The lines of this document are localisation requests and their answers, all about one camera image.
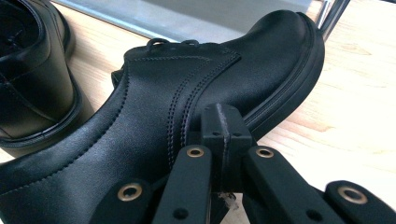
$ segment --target tabletop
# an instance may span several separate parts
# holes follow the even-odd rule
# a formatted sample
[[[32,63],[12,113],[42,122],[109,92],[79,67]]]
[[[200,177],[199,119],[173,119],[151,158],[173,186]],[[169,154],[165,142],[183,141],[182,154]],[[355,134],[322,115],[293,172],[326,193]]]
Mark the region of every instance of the tabletop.
[[[318,1],[307,15],[314,19]],[[75,31],[70,69],[97,110],[113,91],[123,53],[148,39],[56,5]],[[326,42],[319,81],[306,100],[265,135],[312,186],[345,179],[396,209],[396,4],[351,0]],[[0,162],[12,160],[0,150]],[[248,223],[237,205],[223,220]]]

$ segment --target metal ring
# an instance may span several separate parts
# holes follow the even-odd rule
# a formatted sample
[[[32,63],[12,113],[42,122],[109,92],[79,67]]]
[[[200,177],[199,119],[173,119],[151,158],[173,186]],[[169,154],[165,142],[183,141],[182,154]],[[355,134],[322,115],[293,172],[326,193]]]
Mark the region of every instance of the metal ring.
[[[127,189],[134,189],[135,192],[133,194],[126,194],[125,191]],[[124,185],[122,188],[120,188],[117,196],[123,202],[130,202],[138,198],[142,194],[142,191],[143,189],[139,184],[132,183],[132,184]]]
[[[351,191],[355,194],[357,194],[357,196],[359,198],[352,198],[349,195],[346,194],[347,191]],[[340,187],[338,188],[338,193],[341,195],[341,197],[343,197],[345,200],[351,202],[351,203],[357,203],[357,204],[365,204],[368,202],[367,197],[361,193],[360,191],[353,189],[351,187]]]
[[[204,156],[204,151],[198,147],[194,147],[187,150],[187,155],[193,158],[202,157]]]
[[[272,158],[274,156],[274,152],[267,148],[259,148],[256,150],[256,154],[263,158]]]

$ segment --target gray metal panel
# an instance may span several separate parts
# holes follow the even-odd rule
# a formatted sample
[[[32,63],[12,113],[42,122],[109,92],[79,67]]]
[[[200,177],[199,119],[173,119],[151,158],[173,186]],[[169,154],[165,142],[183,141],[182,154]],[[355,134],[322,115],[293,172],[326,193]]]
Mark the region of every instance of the gray metal panel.
[[[223,42],[278,9],[306,12],[311,0],[53,0],[119,27],[171,41]]]

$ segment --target black leather shoe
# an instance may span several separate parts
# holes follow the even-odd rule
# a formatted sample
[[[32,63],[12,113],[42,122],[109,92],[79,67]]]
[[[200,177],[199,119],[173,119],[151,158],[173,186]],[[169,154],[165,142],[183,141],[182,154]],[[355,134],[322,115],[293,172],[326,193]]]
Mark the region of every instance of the black leather shoe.
[[[116,89],[76,132],[0,166],[6,223],[89,223],[113,186],[166,176],[209,104],[235,106],[263,136],[312,90],[324,58],[316,25],[290,11],[223,44],[156,42],[126,52]]]
[[[0,0],[0,147],[20,156],[60,141],[92,112],[65,62],[74,38],[47,0]]]

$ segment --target shoe insole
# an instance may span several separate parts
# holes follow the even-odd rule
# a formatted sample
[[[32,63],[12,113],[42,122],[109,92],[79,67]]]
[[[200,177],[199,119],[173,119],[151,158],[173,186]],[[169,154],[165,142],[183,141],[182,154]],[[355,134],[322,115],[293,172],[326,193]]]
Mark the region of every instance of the shoe insole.
[[[0,57],[33,45],[38,25],[30,11],[16,0],[0,0]]]

